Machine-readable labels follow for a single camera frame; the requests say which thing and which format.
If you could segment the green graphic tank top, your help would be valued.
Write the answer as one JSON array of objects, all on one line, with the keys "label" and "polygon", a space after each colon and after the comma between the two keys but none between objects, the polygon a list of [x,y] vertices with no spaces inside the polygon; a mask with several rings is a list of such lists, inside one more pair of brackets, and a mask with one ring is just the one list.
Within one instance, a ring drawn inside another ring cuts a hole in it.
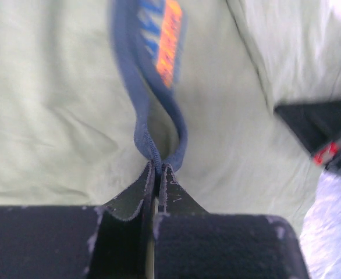
[{"label": "green graphic tank top", "polygon": [[[333,1],[180,1],[176,177],[207,210],[300,231],[320,169],[272,113],[341,96]],[[146,161],[108,35],[112,1],[0,1],[0,205],[99,204]]]}]

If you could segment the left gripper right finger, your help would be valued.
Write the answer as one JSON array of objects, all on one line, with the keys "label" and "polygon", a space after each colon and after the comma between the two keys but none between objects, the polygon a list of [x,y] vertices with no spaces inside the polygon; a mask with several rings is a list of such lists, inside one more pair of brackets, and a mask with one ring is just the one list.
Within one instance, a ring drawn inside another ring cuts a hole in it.
[{"label": "left gripper right finger", "polygon": [[178,183],[169,163],[162,165],[159,183],[158,211],[172,214],[208,214],[198,202]]}]

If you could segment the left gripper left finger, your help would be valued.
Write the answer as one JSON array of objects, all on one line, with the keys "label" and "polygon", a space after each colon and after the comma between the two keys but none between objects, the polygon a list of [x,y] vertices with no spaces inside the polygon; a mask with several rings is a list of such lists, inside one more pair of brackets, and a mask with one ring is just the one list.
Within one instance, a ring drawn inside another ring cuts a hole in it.
[{"label": "left gripper left finger", "polygon": [[137,217],[151,217],[154,200],[155,166],[149,161],[137,179],[104,204],[106,210],[119,221]]}]

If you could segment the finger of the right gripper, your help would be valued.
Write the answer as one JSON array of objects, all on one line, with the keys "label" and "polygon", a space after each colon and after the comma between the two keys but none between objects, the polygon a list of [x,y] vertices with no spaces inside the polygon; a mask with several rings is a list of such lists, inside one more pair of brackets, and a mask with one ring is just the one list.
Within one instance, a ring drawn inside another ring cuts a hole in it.
[{"label": "finger of the right gripper", "polygon": [[341,176],[341,99],[274,108],[314,163]]}]

